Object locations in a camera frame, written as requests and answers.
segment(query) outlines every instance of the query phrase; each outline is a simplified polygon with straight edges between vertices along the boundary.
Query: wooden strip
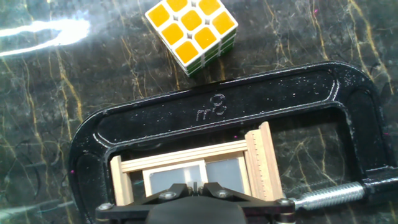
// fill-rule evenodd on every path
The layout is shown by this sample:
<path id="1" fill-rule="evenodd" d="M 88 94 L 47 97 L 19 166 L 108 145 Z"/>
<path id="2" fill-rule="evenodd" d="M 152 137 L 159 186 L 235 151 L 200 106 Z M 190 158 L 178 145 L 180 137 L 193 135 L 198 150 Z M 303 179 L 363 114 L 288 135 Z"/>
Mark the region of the wooden strip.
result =
<path id="1" fill-rule="evenodd" d="M 274 145 L 272 143 L 271 130 L 269 123 L 264 122 L 260 125 L 261 138 L 264 145 L 264 153 L 266 155 L 266 165 L 268 171 L 268 182 L 266 182 L 267 199 L 278 200 L 282 197 L 282 184 L 280 182 L 278 165 L 275 156 Z"/>
<path id="2" fill-rule="evenodd" d="M 202 161 L 203 161 L 203 163 L 201 163 L 199 165 L 201 183 L 198 183 L 198 187 L 203 187 L 204 183 L 209 182 L 208 177 L 207 177 L 206 162 L 204 160 L 202 160 Z"/>
<path id="3" fill-rule="evenodd" d="M 269 180 L 269 171 L 267 166 L 267 157 L 266 152 L 264 150 L 264 143 L 262 141 L 261 132 L 260 130 L 255 130 L 254 133 L 254 144 L 256 145 L 255 148 L 255 155 L 259 169 L 259 179 L 261 180 L 261 197 L 259 199 L 272 201 L 270 197 L 270 187 L 271 183 Z"/>
<path id="4" fill-rule="evenodd" d="M 114 197 L 118 206 L 134 202 L 130 176 L 122 172 L 121 163 L 121 156 L 113 157 L 110 162 Z"/>
<path id="5" fill-rule="evenodd" d="M 260 144 L 260 147 L 262 146 L 262 143 L 256 139 L 258 138 L 258 134 L 259 130 L 255 130 L 250 131 L 245 135 L 248 144 L 248 153 L 245 156 L 246 164 L 250 164 L 250 166 L 248 166 L 248 174 L 252 196 L 261 200 L 265 200 L 264 183 L 262 182 L 259 163 L 261 161 L 265 161 L 265 158 L 259 158 L 257 155 L 257 144 Z"/>
<path id="6" fill-rule="evenodd" d="M 234 152 L 234 153 L 229 153 L 229 154 L 220 154 L 217 156 L 207 157 L 205 159 L 205 162 L 209 163 L 209 162 L 224 161 L 227 159 L 236 159 L 239 156 L 243 156 L 243 153 L 242 152 Z"/>
<path id="7" fill-rule="evenodd" d="M 152 195 L 152 186 L 150 185 L 150 176 L 151 172 L 150 171 L 142 171 L 142 177 L 144 181 L 144 188 L 145 188 L 145 197 L 149 197 Z"/>
<path id="8" fill-rule="evenodd" d="M 249 177 L 248 177 L 248 170 L 246 169 L 246 162 L 244 161 L 244 156 L 243 153 L 240 152 L 240 156 L 238 158 L 238 163 L 239 163 L 239 169 L 241 171 L 241 177 L 242 177 L 242 184 L 243 184 L 243 190 L 244 193 L 248 196 L 251 196 L 251 189 L 250 189 L 250 183 L 249 183 Z"/>
<path id="9" fill-rule="evenodd" d="M 241 152 L 247 150 L 245 140 L 229 142 L 214 146 L 200 147 L 196 149 L 189 149 L 179 152 L 166 153 L 159 156 L 151 156 L 142 159 L 133 159 L 122 162 L 123 172 L 133 172 L 136 170 L 143 170 L 152 167 L 166 166 L 185 161 L 194 161 L 206 157 L 217 156 L 220 154 L 227 154 L 233 152 Z"/>

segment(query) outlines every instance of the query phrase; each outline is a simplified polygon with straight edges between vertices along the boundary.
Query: black c-clamp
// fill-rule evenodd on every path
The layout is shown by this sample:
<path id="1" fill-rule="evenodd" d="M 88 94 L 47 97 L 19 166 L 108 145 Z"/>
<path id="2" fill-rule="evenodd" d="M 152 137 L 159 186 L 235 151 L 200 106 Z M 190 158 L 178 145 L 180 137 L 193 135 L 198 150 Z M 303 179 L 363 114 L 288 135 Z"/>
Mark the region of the black c-clamp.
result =
<path id="1" fill-rule="evenodd" d="M 162 142 L 298 113 L 338 108 L 346 117 L 365 201 L 391 199 L 398 169 L 374 83 L 339 62 L 318 63 L 166 93 L 98 111 L 73 138 L 69 180 L 87 223 L 114 202 L 109 156 Z"/>

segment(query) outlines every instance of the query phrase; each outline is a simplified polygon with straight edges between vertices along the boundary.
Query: clamp screw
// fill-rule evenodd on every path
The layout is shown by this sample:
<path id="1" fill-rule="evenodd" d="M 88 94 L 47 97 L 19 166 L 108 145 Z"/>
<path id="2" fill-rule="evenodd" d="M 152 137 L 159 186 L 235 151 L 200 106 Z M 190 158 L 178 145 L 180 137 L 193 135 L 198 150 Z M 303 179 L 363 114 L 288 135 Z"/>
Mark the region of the clamp screw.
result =
<path id="1" fill-rule="evenodd" d="M 228 192 L 226 190 L 219 190 L 217 192 L 217 197 L 219 198 L 226 198 L 228 196 Z"/>
<path id="2" fill-rule="evenodd" d="M 104 204 L 100 205 L 100 206 L 98 207 L 98 209 L 101 210 L 101 211 L 105 211 L 105 210 L 111 209 L 112 207 L 113 207 L 113 204 L 111 204 L 111 203 L 104 203 Z"/>
<path id="3" fill-rule="evenodd" d="M 347 202 L 354 202 L 366 196 L 365 188 L 358 182 L 329 187 L 303 194 L 299 199 L 294 199 L 295 209 L 304 208 L 314 210 Z"/>
<path id="4" fill-rule="evenodd" d="M 170 200 L 173 199 L 177 194 L 175 192 L 164 192 L 159 195 L 159 198 Z"/>
<path id="5" fill-rule="evenodd" d="M 293 203 L 293 201 L 291 201 L 287 198 L 278 199 L 277 202 L 281 205 L 291 205 Z"/>
<path id="6" fill-rule="evenodd" d="M 198 187 L 198 193 L 201 195 L 203 194 L 203 187 Z"/>

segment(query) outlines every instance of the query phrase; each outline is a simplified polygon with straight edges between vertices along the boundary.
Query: yellow sticker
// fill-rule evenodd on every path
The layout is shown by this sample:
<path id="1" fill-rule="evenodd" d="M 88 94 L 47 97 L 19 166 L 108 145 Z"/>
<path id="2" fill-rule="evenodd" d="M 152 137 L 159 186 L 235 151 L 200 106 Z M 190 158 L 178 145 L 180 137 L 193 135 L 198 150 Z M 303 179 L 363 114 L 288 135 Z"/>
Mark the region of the yellow sticker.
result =
<path id="1" fill-rule="evenodd" d="M 222 12 L 220 15 L 214 18 L 213 25 L 217 29 L 217 31 L 222 35 L 226 31 L 228 31 L 232 26 L 234 26 L 234 22 L 226 12 Z"/>
<path id="2" fill-rule="evenodd" d="M 149 18 L 155 24 L 156 27 L 160 27 L 167 19 L 170 18 L 169 13 L 166 11 L 163 5 L 158 5 L 154 10 L 148 13 Z"/>
<path id="3" fill-rule="evenodd" d="M 164 29 L 162 31 L 162 34 L 170 45 L 175 44 L 184 36 L 181 28 L 175 23 L 169 25 L 166 29 Z"/>
<path id="4" fill-rule="evenodd" d="M 183 63 L 191 61 L 191 59 L 198 55 L 198 50 L 189 41 L 177 47 L 177 49 L 175 49 L 175 52 L 178 54 L 178 56 L 180 56 Z"/>
<path id="5" fill-rule="evenodd" d="M 201 19 L 197 12 L 191 10 L 181 17 L 181 22 L 189 31 L 193 31 L 201 24 Z"/>
<path id="6" fill-rule="evenodd" d="M 187 0 L 166 0 L 166 1 L 174 12 L 178 12 L 188 4 Z"/>
<path id="7" fill-rule="evenodd" d="M 210 16 L 221 6 L 217 0 L 202 0 L 199 2 L 199 7 L 206 16 Z"/>
<path id="8" fill-rule="evenodd" d="M 195 34 L 195 40 L 198 42 L 199 46 L 204 50 L 212 43 L 214 43 L 214 41 L 216 41 L 216 37 L 208 27 L 205 27 Z"/>

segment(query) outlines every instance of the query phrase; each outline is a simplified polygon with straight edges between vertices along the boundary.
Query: threaded screw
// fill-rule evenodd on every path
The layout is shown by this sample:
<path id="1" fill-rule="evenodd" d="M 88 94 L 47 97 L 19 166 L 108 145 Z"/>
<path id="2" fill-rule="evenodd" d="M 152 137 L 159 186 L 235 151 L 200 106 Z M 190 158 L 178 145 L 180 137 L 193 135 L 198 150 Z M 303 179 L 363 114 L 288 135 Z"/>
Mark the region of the threaded screw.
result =
<path id="1" fill-rule="evenodd" d="M 316 190 L 303 194 L 299 199 L 290 198 L 295 203 L 295 209 L 314 210 L 318 208 L 339 205 L 360 200 L 365 196 L 365 190 L 358 182 L 343 184 L 327 189 Z"/>

